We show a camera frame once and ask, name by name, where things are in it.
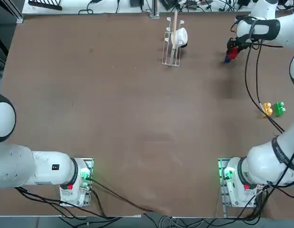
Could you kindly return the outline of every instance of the brown table surface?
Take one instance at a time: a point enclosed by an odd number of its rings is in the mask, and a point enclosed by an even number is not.
[[[16,28],[1,86],[18,114],[9,142],[93,157],[94,178],[136,204],[165,215],[213,217],[217,159],[245,156],[277,133],[245,90],[247,51],[222,63],[234,17],[181,14],[188,46],[179,68],[161,65],[165,14],[26,19]],[[259,62],[260,97],[285,102],[286,113],[276,118],[285,128],[294,121],[293,54],[263,47]],[[256,56],[248,69],[254,95]],[[30,189],[57,198],[56,187]],[[108,215],[141,213],[98,191]],[[95,200],[88,208],[98,211]],[[57,214],[13,189],[0,190],[0,215]],[[294,218],[294,199],[276,192],[263,216]]]

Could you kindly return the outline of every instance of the white cup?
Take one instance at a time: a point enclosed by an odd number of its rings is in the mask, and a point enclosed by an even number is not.
[[[174,32],[171,33],[171,42],[174,42]],[[187,31],[185,28],[180,28],[176,31],[176,47],[187,44]]]

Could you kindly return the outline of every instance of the green toy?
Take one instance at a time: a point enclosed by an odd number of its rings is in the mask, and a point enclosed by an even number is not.
[[[284,108],[283,102],[277,102],[277,103],[273,104],[272,109],[273,109],[276,117],[279,117],[285,113],[285,108]]]

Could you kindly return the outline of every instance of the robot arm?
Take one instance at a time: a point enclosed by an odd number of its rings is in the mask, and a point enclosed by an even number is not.
[[[275,18],[277,0],[259,0],[249,16],[238,18],[237,37],[227,45],[227,58],[251,42],[272,41],[294,49],[294,14]],[[289,69],[294,84],[294,57]],[[234,207],[244,207],[259,184],[276,184],[294,153],[294,124],[282,135],[253,147],[247,157],[232,158],[225,169],[226,183]],[[294,160],[280,185],[294,184]]]
[[[259,0],[248,16],[238,16],[237,37],[227,45],[226,62],[236,57],[250,42],[272,41],[294,49],[294,14],[275,18],[278,0]],[[294,84],[294,57],[290,62],[290,77]]]
[[[0,189],[22,185],[60,185],[60,198],[77,206],[88,205],[90,169],[81,158],[61,152],[31,151],[4,143],[16,125],[12,103],[0,95]]]

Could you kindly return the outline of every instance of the yellow toy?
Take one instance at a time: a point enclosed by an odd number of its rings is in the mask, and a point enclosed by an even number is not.
[[[271,115],[273,113],[273,110],[271,109],[271,103],[264,103],[262,105],[263,107],[263,110],[264,112],[267,114],[267,115]]]

